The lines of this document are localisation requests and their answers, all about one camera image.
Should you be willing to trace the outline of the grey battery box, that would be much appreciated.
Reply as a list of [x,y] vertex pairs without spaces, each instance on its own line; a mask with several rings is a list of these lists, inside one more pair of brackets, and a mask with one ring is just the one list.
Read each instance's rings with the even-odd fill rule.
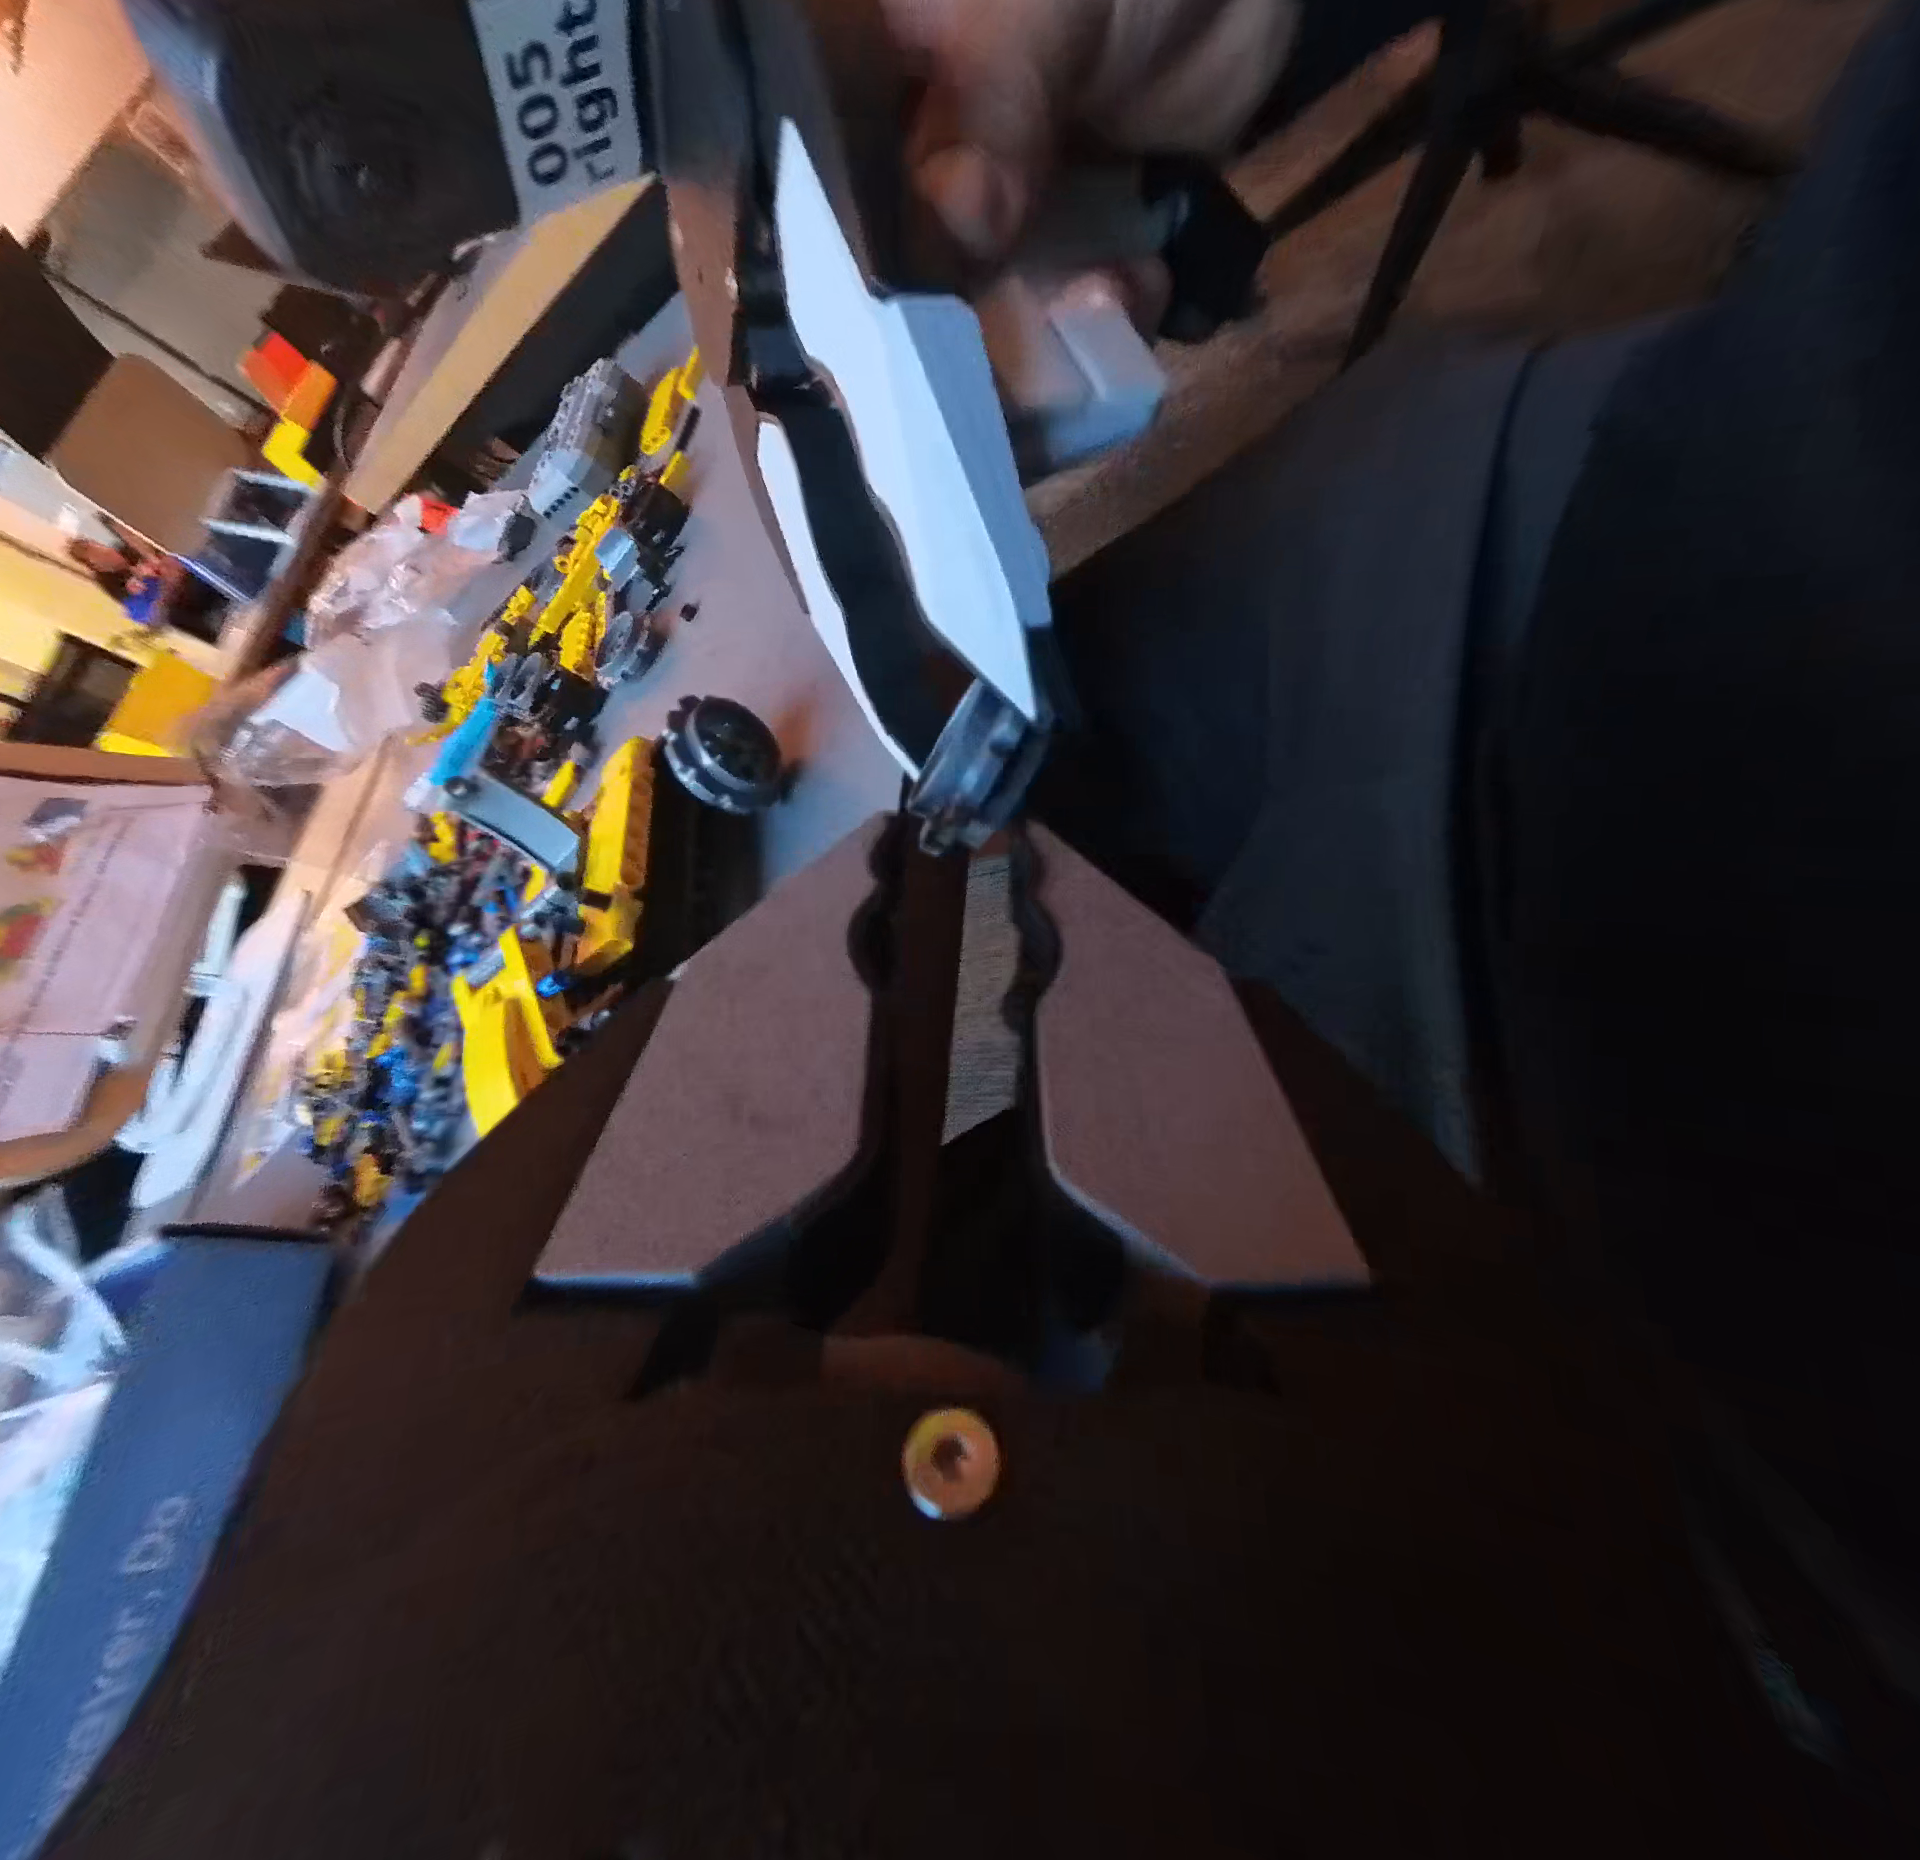
[[634,461],[642,411],[642,387],[616,356],[591,362],[565,387],[525,487],[540,520],[569,525],[615,487]]

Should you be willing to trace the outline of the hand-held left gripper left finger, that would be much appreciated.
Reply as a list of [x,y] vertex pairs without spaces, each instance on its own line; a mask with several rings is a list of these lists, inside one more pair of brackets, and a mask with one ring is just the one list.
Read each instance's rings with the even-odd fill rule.
[[544,1292],[690,1292],[863,1166],[897,815],[875,815],[667,983],[613,1112],[534,1262]]

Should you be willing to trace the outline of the black swivel chair base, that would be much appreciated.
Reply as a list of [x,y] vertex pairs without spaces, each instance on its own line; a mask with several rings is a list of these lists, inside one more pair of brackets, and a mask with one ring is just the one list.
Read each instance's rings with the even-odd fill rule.
[[1621,65],[1729,2],[1477,0],[1446,18],[1429,73],[1265,222],[1270,243],[1286,240],[1417,154],[1342,364],[1362,360],[1388,333],[1471,169],[1490,184],[1519,173],[1529,121],[1742,184],[1786,178],[1797,156],[1784,143]]

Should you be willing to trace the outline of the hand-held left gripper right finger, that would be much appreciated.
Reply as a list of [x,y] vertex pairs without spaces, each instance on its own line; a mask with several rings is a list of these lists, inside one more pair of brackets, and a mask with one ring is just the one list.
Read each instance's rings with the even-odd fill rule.
[[1375,1273],[1221,965],[1042,824],[1011,874],[1023,1089],[1044,1182],[1204,1292]]

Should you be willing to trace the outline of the pile of yellow beams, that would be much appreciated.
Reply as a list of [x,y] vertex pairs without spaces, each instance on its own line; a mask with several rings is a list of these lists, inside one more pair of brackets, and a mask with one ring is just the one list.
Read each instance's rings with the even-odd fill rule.
[[705,360],[692,347],[646,394],[632,465],[565,530],[537,576],[485,624],[469,660],[418,691],[428,731],[447,737],[480,697],[502,720],[555,744],[588,743],[610,691],[598,644],[621,611],[658,615],[692,520],[692,442]]

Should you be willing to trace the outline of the wooden table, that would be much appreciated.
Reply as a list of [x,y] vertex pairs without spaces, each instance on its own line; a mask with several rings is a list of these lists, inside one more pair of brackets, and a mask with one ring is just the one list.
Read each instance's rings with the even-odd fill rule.
[[553,421],[565,387],[676,294],[658,180],[480,243],[399,347],[345,494],[368,517],[405,494],[488,488]]

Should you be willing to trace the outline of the grey desk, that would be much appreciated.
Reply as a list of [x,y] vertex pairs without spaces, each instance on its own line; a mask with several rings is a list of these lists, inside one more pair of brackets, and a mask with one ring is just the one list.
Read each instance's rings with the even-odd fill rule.
[[[656,665],[613,693],[607,744],[656,739],[688,697],[729,697],[779,739],[790,769],[781,802],[757,819],[687,806],[687,848],[715,879],[719,921],[729,927],[775,889],[836,846],[858,824],[897,804],[901,780],[826,649],[805,619],[763,528],[717,392],[700,398],[690,446],[692,518],[668,638]],[[427,746],[395,739],[361,766],[305,799],[302,831],[265,921],[275,961],[236,956],[275,989],[252,990],[242,1057],[226,1069],[224,1099],[197,1111],[222,1117],[199,1175],[140,1217],[168,1224],[301,1224],[321,1186],[295,1139],[290,1093],[297,1062],[322,1036],[322,1011],[345,1005],[347,907],[387,874],[413,820],[407,794]]]

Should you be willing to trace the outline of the yellow toy vehicle model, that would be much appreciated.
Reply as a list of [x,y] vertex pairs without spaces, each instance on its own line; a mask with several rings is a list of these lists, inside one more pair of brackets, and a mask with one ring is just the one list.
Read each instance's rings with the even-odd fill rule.
[[471,769],[437,787],[437,816],[469,879],[445,968],[469,1123],[488,1137],[719,932],[729,852],[757,835],[685,791],[664,739],[621,744],[581,806]]

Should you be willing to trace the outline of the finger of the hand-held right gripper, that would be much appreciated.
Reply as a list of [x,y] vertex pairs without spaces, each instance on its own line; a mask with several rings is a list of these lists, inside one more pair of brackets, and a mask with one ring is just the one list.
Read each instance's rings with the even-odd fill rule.
[[927,628],[927,727],[974,681],[1055,717],[1048,556],[1025,502],[982,327],[951,294],[877,289],[805,131],[781,121],[771,225],[781,338],[771,414],[836,413]]
[[929,764],[929,630],[838,413],[757,418],[759,480],[808,617],[909,779]]

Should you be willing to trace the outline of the blue cardboard kit box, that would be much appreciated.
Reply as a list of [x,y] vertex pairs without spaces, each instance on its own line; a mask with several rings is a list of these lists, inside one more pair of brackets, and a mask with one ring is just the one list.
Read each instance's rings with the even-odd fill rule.
[[155,1683],[338,1283],[321,1236],[173,1232],[5,1655],[3,1854],[36,1856]]

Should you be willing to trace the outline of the person's dark clothing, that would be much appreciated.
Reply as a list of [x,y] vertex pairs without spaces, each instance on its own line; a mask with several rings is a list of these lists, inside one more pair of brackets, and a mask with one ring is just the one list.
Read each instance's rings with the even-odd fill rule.
[[1804,1854],[1913,1856],[1913,289],[1365,369],[1060,607],[1048,824],[1598,1262]]

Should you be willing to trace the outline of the blue brick separator tool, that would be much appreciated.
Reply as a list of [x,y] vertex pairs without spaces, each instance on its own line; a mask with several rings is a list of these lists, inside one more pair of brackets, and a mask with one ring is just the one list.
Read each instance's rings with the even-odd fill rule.
[[449,782],[472,779],[485,769],[488,750],[502,723],[502,706],[496,697],[483,694],[472,708],[447,733],[435,754],[435,760],[421,771],[421,776],[409,791],[413,806],[432,804]]

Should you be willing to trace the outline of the person's right hand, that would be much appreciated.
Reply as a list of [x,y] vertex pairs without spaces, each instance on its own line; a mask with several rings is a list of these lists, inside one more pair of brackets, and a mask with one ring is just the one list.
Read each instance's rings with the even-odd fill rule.
[[1226,154],[1284,76],[1304,0],[878,0],[924,97],[920,200],[1009,261],[1070,144]]

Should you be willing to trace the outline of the white monitor stand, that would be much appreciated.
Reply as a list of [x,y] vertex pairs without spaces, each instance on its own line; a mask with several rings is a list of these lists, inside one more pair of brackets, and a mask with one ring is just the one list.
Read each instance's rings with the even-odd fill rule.
[[148,1097],[121,1130],[143,1159],[130,1188],[137,1229],[195,1192],[217,1159],[262,1049],[315,896],[282,879],[262,917],[241,929],[242,885],[229,881],[189,968],[178,1033],[155,1067]]

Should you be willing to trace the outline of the clear plastic bag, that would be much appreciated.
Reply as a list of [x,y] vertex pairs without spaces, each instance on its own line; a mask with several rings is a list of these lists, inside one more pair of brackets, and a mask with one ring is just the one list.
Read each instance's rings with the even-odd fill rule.
[[513,496],[483,494],[427,530],[407,500],[354,539],[302,613],[301,651],[229,683],[191,731],[191,758],[222,804],[262,812],[422,737],[421,688],[467,660],[520,579],[502,549],[516,513]]

